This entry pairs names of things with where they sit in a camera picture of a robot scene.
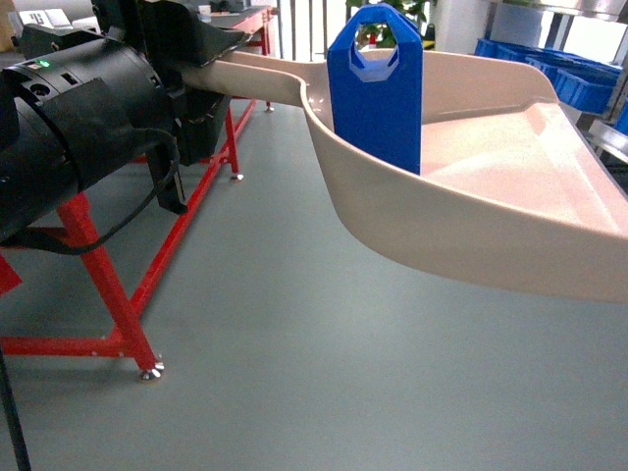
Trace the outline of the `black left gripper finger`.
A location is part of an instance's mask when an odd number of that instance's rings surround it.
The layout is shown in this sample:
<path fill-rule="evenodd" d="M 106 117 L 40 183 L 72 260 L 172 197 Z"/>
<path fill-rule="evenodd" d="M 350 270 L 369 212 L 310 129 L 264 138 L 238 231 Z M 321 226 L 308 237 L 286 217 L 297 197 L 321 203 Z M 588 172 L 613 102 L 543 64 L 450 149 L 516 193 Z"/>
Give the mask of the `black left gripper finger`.
<path fill-rule="evenodd" d="M 188 61 L 203 67 L 236 50 L 250 37 L 238 28 L 218 27 L 211 22 L 209 5 L 192 8 L 190 52 Z"/>
<path fill-rule="evenodd" d="M 214 154 L 232 97 L 215 91 L 186 90 L 176 130 L 181 163 L 192 165 Z"/>

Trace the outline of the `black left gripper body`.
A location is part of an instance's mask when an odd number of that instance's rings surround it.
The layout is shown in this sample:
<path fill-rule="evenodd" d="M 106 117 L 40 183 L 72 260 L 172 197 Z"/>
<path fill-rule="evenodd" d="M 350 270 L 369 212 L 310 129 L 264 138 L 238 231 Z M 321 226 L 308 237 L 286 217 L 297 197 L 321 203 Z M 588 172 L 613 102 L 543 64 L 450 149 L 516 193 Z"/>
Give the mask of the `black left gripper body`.
<path fill-rule="evenodd" d="M 181 124 L 184 92 L 199 90 L 183 83 L 181 66 L 188 61 L 192 8 L 188 1 L 94 1 L 92 10 L 103 34 L 116 39 L 143 58 L 156 74 L 168 98 L 169 110 L 160 112 L 165 124 L 131 124 L 116 127 L 121 148 L 133 157 L 145 154 L 154 189 L 151 196 L 177 215 L 187 211 L 183 202 L 181 163 L 176 130 Z"/>

